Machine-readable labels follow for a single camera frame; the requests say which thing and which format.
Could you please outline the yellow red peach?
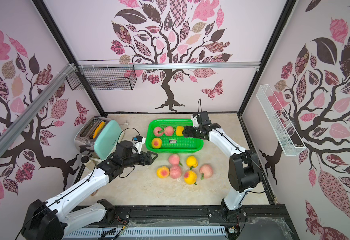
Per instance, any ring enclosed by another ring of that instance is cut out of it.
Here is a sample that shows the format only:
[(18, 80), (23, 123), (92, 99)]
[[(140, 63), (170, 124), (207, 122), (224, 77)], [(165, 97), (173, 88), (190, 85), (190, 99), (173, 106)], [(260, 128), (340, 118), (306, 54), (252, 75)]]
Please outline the yellow red peach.
[(157, 176), (160, 179), (165, 179), (170, 175), (170, 170), (166, 166), (159, 167), (157, 169)]
[(160, 149), (162, 147), (163, 141), (161, 138), (152, 139), (151, 145), (153, 149)]
[(184, 181), (188, 185), (197, 185), (196, 180), (197, 174), (194, 171), (189, 170), (184, 174)]

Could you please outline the pink peach front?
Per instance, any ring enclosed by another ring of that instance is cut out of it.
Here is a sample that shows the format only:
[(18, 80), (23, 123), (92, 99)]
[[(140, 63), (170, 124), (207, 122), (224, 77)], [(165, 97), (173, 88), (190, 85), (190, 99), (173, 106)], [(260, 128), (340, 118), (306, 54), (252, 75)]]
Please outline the pink peach front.
[(163, 128), (161, 128), (161, 127), (155, 127), (154, 128), (154, 135), (155, 135), (155, 137), (157, 137), (157, 138), (161, 137), (164, 134), (164, 131), (165, 130)]

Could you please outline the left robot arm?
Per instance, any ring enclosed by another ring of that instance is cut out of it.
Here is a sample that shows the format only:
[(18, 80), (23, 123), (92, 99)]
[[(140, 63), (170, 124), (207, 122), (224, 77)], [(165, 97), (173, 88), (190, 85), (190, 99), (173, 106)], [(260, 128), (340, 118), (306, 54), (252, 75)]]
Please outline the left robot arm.
[(117, 158), (111, 154), (94, 170), (69, 189), (44, 202), (34, 201), (28, 208), (19, 232), (27, 240), (61, 240), (68, 234), (92, 223), (114, 222), (115, 206), (105, 199), (75, 210), (75, 207), (93, 192), (121, 175), (125, 168), (149, 166), (159, 155), (153, 152), (135, 153)]

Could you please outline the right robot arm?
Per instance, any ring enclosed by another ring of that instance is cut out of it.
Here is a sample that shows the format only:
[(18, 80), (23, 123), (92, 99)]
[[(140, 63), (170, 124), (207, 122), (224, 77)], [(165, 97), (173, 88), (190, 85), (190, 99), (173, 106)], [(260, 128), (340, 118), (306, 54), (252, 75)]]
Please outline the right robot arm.
[(223, 199), (223, 204), (229, 211), (238, 210), (248, 192), (263, 180), (256, 152), (240, 146), (218, 124), (205, 128), (185, 126), (182, 134), (185, 138), (208, 140), (229, 157), (228, 179), (231, 189)]

